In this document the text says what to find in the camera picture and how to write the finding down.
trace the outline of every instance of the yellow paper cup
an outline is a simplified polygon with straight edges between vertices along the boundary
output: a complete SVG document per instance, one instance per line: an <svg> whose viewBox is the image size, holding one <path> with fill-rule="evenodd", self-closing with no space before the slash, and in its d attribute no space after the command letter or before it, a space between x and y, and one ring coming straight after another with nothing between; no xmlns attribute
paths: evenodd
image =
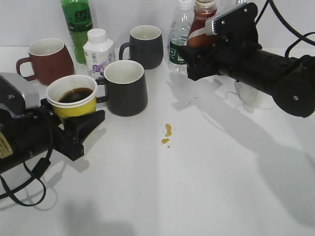
<svg viewBox="0 0 315 236"><path fill-rule="evenodd" d="M85 99L72 103L59 100L73 89L88 88L93 93ZM47 101L53 106L54 113L61 119L79 117L96 111L96 81L85 75L70 75L54 81L46 90Z"/></svg>

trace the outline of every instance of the white bottle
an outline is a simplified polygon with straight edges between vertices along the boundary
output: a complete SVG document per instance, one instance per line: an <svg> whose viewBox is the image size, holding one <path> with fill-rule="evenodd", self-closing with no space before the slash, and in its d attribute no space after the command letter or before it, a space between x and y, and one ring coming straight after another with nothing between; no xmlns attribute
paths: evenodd
<svg viewBox="0 0 315 236"><path fill-rule="evenodd" d="M107 38L103 29L90 30L88 39L83 46L88 73L92 78L98 79L104 76L105 67L116 60L114 41Z"/></svg>
<svg viewBox="0 0 315 236"><path fill-rule="evenodd" d="M195 0L178 0L170 32L169 68L175 72L187 74L187 64L179 56L178 47L186 46L188 34L193 22Z"/></svg>

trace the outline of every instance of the warning label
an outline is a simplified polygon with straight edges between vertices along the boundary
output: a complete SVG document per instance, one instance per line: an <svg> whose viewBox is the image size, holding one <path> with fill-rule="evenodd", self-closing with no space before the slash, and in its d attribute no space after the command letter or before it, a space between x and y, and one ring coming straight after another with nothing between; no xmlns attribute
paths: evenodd
<svg viewBox="0 0 315 236"><path fill-rule="evenodd" d="M5 136L0 132L0 159L5 159L13 154L13 150Z"/></svg>

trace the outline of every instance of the mug handle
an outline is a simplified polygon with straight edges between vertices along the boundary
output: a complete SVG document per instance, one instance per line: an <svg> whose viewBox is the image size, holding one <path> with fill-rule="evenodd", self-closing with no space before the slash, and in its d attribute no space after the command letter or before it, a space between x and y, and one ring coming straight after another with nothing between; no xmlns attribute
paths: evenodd
<svg viewBox="0 0 315 236"><path fill-rule="evenodd" d="M130 43L130 42L124 43L122 46L120 46L120 50L119 50L119 60L122 60L122 59L123 59L123 55L124 55L125 49L128 48L128 47L132 47L132 46L134 46L134 44L133 44L133 43Z"/></svg>
<svg viewBox="0 0 315 236"><path fill-rule="evenodd" d="M31 58L22 58L22 59L19 59L17 62L16 62L16 72L22 76L21 74L21 65L23 63L26 63L26 62L31 62ZM35 75L31 75L31 76L28 76L28 77L24 77L22 76L24 79L26 79L27 81L32 81L32 80L36 80L36 76Z"/></svg>
<svg viewBox="0 0 315 236"><path fill-rule="evenodd" d="M106 85L107 84L107 79L105 79L105 77L101 78L101 79L97 79L96 80L97 85ZM96 102L97 103L103 103L103 102L107 102L108 101L108 96L103 96L103 97L97 97L96 98Z"/></svg>

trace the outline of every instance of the white wall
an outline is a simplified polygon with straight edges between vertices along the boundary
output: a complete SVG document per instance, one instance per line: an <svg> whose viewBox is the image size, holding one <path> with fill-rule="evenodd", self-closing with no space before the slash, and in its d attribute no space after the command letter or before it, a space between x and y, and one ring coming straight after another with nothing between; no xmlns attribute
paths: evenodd
<svg viewBox="0 0 315 236"><path fill-rule="evenodd" d="M218 0L218 4L230 1L234 2ZM254 2L261 9L265 0ZM177 0L90 0L94 25L106 29L116 47L128 40L134 26L142 24L160 27L166 39L176 3ZM298 31L315 31L314 0L275 0L275 4ZM258 30L264 47L287 47L295 40L270 8ZM60 0L0 0L0 46L28 46L46 37L60 38L72 45Z"/></svg>

